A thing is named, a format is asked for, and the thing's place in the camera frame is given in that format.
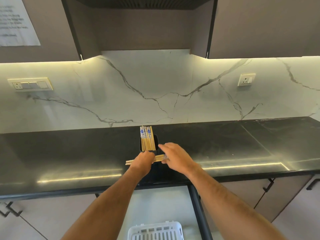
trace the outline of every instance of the white wall socket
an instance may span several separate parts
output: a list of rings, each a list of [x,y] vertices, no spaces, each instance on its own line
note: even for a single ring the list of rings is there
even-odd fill
[[[238,82],[238,87],[240,86],[250,86],[254,81],[255,74],[242,74]]]
[[[16,92],[37,92],[53,90],[51,83],[47,77],[8,79],[7,81]]]

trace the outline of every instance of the bundle of chopsticks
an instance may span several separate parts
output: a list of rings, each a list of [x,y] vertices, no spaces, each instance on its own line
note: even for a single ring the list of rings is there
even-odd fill
[[[166,159],[166,158],[168,158],[166,154],[164,154],[164,155],[157,155],[157,156],[155,156],[153,162],[160,162],[160,161],[162,161],[162,160],[164,160],[164,159]],[[125,164],[126,164],[126,165],[131,165],[132,162],[133,162],[133,160],[129,160],[129,161],[126,161]]]
[[[140,126],[142,151],[155,151],[155,140],[153,137],[152,126]]]

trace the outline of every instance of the person's left hand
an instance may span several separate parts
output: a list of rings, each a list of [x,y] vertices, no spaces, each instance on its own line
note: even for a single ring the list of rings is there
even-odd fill
[[[153,164],[154,159],[155,159],[155,154],[153,152],[149,152],[149,151],[141,152],[133,160],[129,169],[140,173],[141,178],[143,178],[150,172],[151,164]]]

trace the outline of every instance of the black vent grille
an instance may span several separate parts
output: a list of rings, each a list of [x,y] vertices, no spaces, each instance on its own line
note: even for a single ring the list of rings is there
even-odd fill
[[[89,7],[114,9],[193,10],[209,0],[77,0]]]

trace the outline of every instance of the white plastic basket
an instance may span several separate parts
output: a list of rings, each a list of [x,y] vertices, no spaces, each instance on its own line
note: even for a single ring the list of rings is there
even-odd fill
[[[133,226],[128,240],[183,240],[182,226],[177,221]]]

